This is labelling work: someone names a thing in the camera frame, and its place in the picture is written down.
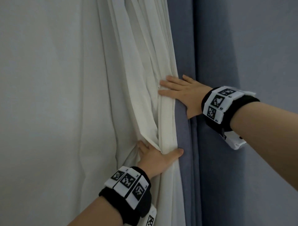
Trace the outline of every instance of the person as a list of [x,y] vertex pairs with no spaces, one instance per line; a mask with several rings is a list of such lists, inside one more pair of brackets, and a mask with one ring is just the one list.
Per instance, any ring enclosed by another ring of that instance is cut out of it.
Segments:
[[[187,117],[202,113],[201,103],[212,90],[192,78],[183,75],[183,80],[167,76],[160,85],[168,89],[159,90],[162,96],[178,99],[187,107]],[[270,106],[262,102],[251,102],[236,111],[230,127],[241,136],[284,180],[298,190],[298,114]],[[182,154],[176,149],[161,154],[151,144],[138,142],[141,160],[138,167],[151,179],[164,172]],[[120,226],[120,213],[102,196],[96,198],[68,226],[81,225]]]

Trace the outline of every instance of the forearm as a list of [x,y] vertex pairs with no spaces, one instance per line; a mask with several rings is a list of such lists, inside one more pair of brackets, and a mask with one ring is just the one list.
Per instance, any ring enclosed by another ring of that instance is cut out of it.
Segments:
[[121,226],[120,213],[102,196],[96,198],[68,226]]
[[298,190],[298,114],[253,102],[235,113],[230,126]]

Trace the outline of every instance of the person's right arm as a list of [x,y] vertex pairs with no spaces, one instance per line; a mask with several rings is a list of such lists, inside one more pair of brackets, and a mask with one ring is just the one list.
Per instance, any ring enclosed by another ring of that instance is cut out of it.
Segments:
[[[168,76],[160,84],[170,90],[159,90],[159,94],[180,100],[191,118],[202,113],[202,100],[211,88],[185,75],[183,79]],[[298,190],[298,114],[252,102],[235,113],[230,126]]]

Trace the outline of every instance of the white curtain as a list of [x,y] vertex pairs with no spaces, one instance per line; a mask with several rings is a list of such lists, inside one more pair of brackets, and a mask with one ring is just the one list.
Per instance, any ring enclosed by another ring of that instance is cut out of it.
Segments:
[[[166,0],[2,1],[0,29],[1,225],[66,225],[138,139],[177,147]],[[151,192],[156,226],[185,225],[178,161]]]

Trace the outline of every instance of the hand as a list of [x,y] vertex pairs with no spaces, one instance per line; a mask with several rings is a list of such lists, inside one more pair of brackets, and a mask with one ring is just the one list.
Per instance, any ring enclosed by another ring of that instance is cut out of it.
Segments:
[[188,119],[202,113],[201,103],[204,96],[212,89],[192,78],[183,75],[181,80],[177,77],[167,76],[167,81],[160,81],[160,85],[170,90],[159,90],[158,94],[180,100],[187,107]]
[[138,141],[138,147],[141,160],[137,166],[147,174],[149,179],[164,172],[183,154],[183,149],[175,149],[168,154],[162,154],[150,143],[147,147],[142,141]]

